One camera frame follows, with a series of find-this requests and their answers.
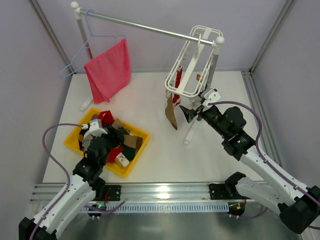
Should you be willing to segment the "brown sock with dark toe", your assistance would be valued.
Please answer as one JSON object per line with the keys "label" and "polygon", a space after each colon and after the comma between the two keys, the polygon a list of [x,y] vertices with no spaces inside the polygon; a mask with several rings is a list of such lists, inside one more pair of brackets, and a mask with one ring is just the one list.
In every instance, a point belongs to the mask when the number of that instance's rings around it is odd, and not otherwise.
{"label": "brown sock with dark toe", "polygon": [[136,151],[138,151],[143,143],[143,138],[135,135],[124,135],[124,141],[123,144],[127,147],[133,148]]}

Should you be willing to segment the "red snowflake christmas sock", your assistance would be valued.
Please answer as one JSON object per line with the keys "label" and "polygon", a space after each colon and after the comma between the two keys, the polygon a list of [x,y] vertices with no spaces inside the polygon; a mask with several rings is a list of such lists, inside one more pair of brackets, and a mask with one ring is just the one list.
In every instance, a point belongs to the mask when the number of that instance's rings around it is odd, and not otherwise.
{"label": "red snowflake christmas sock", "polygon": [[[175,88],[178,88],[181,82],[181,78],[182,78],[182,73],[183,73],[183,67],[179,66],[176,72],[176,78],[175,78]],[[175,108],[177,105],[179,105],[181,103],[181,97],[180,95],[174,93],[173,94],[173,98],[172,98],[172,104],[173,107]]]}

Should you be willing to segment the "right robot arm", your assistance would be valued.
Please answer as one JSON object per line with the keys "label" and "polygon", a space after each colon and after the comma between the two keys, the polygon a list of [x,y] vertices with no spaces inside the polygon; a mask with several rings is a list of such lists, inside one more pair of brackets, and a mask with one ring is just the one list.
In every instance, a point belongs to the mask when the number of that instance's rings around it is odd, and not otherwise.
{"label": "right robot arm", "polygon": [[[209,103],[208,110],[202,106],[197,109],[182,106],[181,110],[187,122],[191,122],[195,117],[205,121],[222,137],[224,150],[251,168],[268,184],[263,186],[254,183],[243,173],[237,172],[229,179],[233,180],[233,188],[239,195],[253,199],[278,214],[282,223],[296,234],[312,228],[313,221],[320,216],[320,188],[316,185],[309,187],[299,181],[260,149],[259,138],[263,126],[260,117],[252,108],[230,101],[232,106],[221,113],[217,106],[223,103]],[[244,130],[247,122],[241,108],[251,112],[257,120],[258,133],[255,138]]]}

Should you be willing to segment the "dark green sock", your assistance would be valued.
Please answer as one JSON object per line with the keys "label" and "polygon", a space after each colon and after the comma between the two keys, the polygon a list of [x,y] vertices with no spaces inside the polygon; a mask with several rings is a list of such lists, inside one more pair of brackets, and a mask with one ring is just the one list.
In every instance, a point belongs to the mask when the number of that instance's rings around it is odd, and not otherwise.
{"label": "dark green sock", "polygon": [[127,158],[129,162],[131,162],[136,156],[136,149],[123,145],[122,154]]}

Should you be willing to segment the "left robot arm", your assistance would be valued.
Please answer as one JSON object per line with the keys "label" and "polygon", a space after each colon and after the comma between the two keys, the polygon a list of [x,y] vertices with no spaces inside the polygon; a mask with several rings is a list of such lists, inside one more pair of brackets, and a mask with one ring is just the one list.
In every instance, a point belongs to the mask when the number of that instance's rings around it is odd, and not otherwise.
{"label": "left robot arm", "polygon": [[55,197],[34,217],[24,217],[18,225],[20,240],[57,240],[70,222],[105,191],[106,182],[100,178],[111,149],[124,143],[123,134],[114,129],[80,124],[79,128],[92,135],[82,159],[72,173],[55,158],[52,160],[64,171],[66,183]]}

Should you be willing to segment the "tan ribbed sock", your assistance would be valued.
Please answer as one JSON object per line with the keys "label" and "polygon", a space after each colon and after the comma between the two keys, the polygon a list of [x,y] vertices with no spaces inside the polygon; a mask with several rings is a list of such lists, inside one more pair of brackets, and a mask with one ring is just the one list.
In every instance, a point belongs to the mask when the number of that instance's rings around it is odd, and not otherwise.
{"label": "tan ribbed sock", "polygon": [[167,105],[165,107],[164,110],[165,116],[167,118],[167,120],[170,122],[170,124],[172,125],[172,127],[177,130],[178,129],[178,124],[177,124],[177,120],[175,117],[175,113],[174,113],[174,107],[173,107],[173,97],[172,95],[170,95],[169,98],[167,98]]}

